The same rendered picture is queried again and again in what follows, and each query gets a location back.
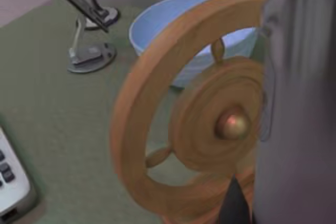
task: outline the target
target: black pointed object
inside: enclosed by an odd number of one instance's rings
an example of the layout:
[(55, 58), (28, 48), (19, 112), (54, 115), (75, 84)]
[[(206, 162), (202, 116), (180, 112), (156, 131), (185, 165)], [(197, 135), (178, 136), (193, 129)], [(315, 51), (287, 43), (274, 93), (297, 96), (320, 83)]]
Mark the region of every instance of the black pointed object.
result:
[(226, 192), (217, 223), (251, 224), (248, 203), (235, 176)]

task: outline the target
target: bowl rim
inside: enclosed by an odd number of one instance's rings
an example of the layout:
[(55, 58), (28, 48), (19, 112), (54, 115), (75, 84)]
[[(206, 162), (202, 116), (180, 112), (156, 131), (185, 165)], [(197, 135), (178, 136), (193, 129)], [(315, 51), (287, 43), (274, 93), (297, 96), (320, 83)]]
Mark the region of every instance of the bowl rim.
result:
[(129, 40), (132, 44), (132, 46), (134, 47), (134, 49), (136, 51), (139, 51), (139, 52), (143, 52), (145, 50), (145, 48), (141, 48), (137, 43), (135, 43), (134, 39), (133, 39), (133, 29), (134, 29), (134, 25), (139, 21), (139, 19), (141, 19), (145, 14), (147, 14), (147, 12), (149, 12), (152, 8), (158, 6), (158, 5), (161, 5), (165, 2), (168, 2), (168, 1), (171, 1), (171, 0), (162, 0), (162, 1), (159, 1), (149, 7), (147, 7), (142, 13), (140, 13), (136, 18), (135, 20), (133, 21), (133, 23), (131, 24), (130, 28), (129, 28)]

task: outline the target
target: green table surface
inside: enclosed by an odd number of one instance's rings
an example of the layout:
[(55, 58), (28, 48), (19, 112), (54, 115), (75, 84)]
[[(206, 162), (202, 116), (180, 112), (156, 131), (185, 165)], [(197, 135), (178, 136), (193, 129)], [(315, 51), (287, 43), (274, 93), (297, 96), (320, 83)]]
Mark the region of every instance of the green table surface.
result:
[[(113, 171), (109, 124), (118, 91), (137, 56), (128, 28), (140, 9), (120, 7), (110, 33), (90, 32), (84, 42), (110, 41), (113, 64), (90, 74), (67, 72), (76, 12), (52, 0), (0, 29), (1, 125), (36, 185), (40, 203), (18, 223), (151, 224), (158, 216), (139, 207)], [(259, 40), (253, 57), (262, 60)], [(153, 121), (148, 151), (165, 144), (171, 89)], [(173, 157), (151, 171), (178, 185), (193, 173)]]

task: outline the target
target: brass knob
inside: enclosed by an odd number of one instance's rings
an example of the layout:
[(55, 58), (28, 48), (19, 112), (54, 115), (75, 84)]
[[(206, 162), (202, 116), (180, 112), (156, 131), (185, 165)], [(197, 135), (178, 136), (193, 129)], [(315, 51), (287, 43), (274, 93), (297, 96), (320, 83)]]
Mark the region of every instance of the brass knob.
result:
[(221, 114), (215, 132), (221, 139), (239, 140), (248, 135), (250, 126), (251, 121), (244, 109), (236, 105)]

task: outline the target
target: wooden ship wheel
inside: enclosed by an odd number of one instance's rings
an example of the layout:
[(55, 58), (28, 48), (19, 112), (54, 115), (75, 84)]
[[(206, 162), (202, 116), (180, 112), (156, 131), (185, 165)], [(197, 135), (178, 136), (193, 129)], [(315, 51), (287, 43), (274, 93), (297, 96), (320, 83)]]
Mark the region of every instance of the wooden ship wheel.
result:
[[(115, 170), (131, 197), (165, 223), (213, 224), (236, 164), (256, 144), (263, 104), (263, 66), (236, 56), (223, 60), (222, 37), (259, 27), (265, 0), (208, 0), (170, 23), (129, 73), (111, 122)], [(214, 64), (174, 105), (168, 146), (146, 157), (151, 122), (174, 77), (207, 45)], [(175, 155), (200, 172), (184, 186), (154, 181), (148, 170)], [(254, 169), (237, 175), (251, 204)]]

